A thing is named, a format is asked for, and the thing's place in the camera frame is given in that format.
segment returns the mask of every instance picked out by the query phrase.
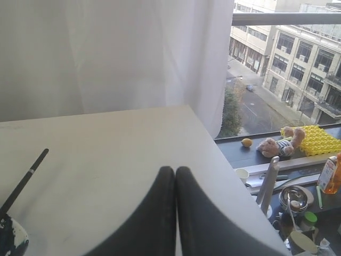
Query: cup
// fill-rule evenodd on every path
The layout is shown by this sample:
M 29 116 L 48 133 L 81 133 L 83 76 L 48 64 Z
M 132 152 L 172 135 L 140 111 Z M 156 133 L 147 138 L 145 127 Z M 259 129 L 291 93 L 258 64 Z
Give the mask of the cup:
M 246 183 L 247 178 L 250 176 L 249 172 L 246 171 L 245 169 L 236 169 L 235 170 L 236 175 L 238 178 L 243 182 L 243 184 Z

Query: striped shirt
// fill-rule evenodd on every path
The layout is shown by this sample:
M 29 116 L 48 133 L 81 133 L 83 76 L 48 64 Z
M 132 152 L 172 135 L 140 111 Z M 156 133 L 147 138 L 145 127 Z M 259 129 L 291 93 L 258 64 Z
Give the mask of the striped shirt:
M 290 156 L 290 154 L 286 154 L 284 151 L 285 147 L 291 146 L 291 143 L 287 140 L 282 140 L 282 141 L 277 141 L 276 142 L 278 145 L 278 154 L 280 156 Z

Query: yellow plastic crate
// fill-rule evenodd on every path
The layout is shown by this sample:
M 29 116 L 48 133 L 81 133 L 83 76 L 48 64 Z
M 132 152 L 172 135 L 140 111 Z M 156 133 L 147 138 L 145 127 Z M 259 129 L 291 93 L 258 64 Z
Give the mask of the yellow plastic crate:
M 324 129 L 317 125 L 302 126 L 302 128 L 305 131 L 305 139 L 300 148 L 307 156 L 341 152 L 341 140 L 329 135 Z

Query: paintbrush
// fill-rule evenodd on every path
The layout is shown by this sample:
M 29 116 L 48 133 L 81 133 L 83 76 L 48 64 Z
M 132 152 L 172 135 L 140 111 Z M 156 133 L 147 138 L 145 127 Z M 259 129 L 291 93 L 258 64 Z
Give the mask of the paintbrush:
M 13 192 L 10 194 L 10 196 L 7 198 L 6 202 L 3 204 L 3 206 L 0 209 L 0 221 L 5 217 L 7 214 L 7 211 L 10 209 L 16 198 L 19 196 L 29 179 L 32 177 L 33 173 L 37 170 L 38 166 L 41 164 L 43 159 L 48 153 L 48 148 L 45 148 L 44 151 L 40 154 L 40 156 L 37 158 L 37 160 L 34 162 L 32 167 L 28 170 L 28 172 L 25 174 L 25 176 L 21 179 L 19 184 L 15 187 Z

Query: teddy bear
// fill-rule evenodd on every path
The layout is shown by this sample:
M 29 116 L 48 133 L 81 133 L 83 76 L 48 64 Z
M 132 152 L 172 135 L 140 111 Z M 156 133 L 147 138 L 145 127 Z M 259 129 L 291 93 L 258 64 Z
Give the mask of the teddy bear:
M 257 150 L 265 157 L 291 156 L 304 140 L 305 131 L 301 127 L 293 129 L 288 126 L 283 130 L 283 140 L 275 141 L 272 138 L 267 138 L 258 145 Z

